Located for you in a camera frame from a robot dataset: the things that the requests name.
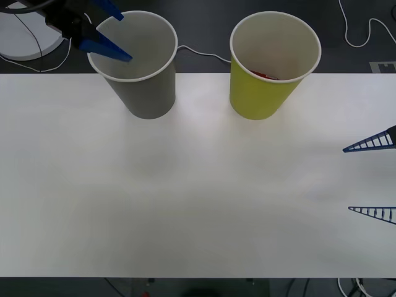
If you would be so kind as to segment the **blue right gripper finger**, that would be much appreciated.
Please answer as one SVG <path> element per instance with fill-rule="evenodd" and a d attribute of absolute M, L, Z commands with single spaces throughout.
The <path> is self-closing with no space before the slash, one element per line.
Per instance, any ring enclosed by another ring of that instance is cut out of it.
<path fill-rule="evenodd" d="M 347 146 L 344 153 L 395 149 L 395 126 Z"/>
<path fill-rule="evenodd" d="M 349 206 L 348 210 L 395 225 L 395 207 Z"/>

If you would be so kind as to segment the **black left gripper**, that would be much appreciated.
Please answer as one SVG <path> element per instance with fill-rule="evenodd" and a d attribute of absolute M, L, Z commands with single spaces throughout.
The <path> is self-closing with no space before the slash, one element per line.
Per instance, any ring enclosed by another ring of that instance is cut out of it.
<path fill-rule="evenodd" d="M 124 18 L 122 12 L 110 0 L 93 0 L 96 6 L 118 21 Z M 45 8 L 46 24 L 71 40 L 78 50 L 95 53 L 107 58 L 129 62 L 132 56 L 98 32 L 85 18 L 90 1 L 53 1 Z"/>

